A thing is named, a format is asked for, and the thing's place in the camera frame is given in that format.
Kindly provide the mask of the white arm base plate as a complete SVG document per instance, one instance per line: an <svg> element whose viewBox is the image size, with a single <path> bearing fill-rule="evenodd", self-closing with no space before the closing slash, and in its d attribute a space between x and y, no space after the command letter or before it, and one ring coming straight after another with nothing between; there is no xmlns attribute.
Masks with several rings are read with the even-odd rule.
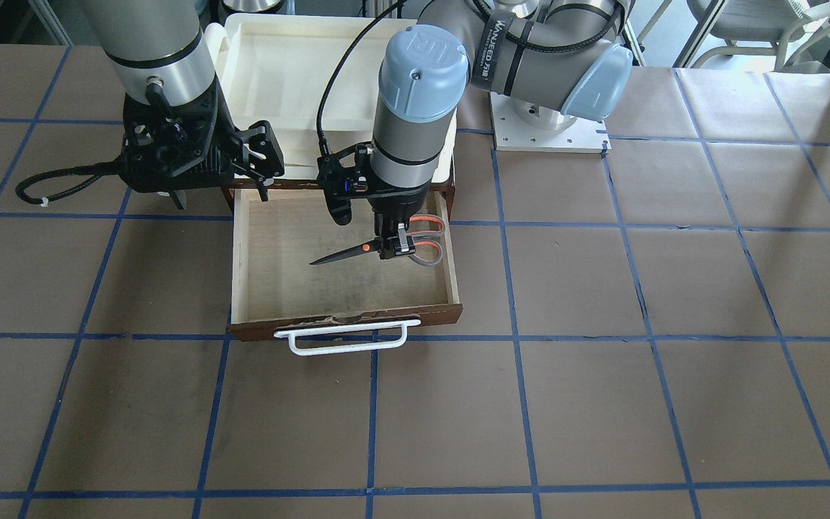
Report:
<svg viewBox="0 0 830 519"><path fill-rule="evenodd" d="M601 154L612 148L606 125L535 103L490 94L495 146L501 151Z"/></svg>

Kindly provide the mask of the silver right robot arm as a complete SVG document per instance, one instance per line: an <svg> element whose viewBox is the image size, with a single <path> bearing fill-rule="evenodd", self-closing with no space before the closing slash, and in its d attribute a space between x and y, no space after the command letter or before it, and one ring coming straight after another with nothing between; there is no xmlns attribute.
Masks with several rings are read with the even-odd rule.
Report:
<svg viewBox="0 0 830 519"><path fill-rule="evenodd" d="M230 187L237 175L267 200L285 165L272 125L234 124L192 1L82 1L80 7L125 88L119 157L86 168L178 209L189 190Z"/></svg>

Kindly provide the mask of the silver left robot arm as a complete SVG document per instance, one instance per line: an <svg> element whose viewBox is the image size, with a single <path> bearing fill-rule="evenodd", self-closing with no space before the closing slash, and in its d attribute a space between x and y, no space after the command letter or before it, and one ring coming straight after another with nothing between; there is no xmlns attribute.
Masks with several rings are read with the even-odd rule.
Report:
<svg viewBox="0 0 830 519"><path fill-rule="evenodd" d="M543 21L484 1L432 1L417 23L388 42L378 74L372 138L333 152L318 132L317 181L340 226L365 198L375 236L320 257L340 262L376 252L414 256L409 232L425 203L452 113L468 86L563 116L603 120L618 105L633 67L620 42L632 1L557 1Z"/></svg>

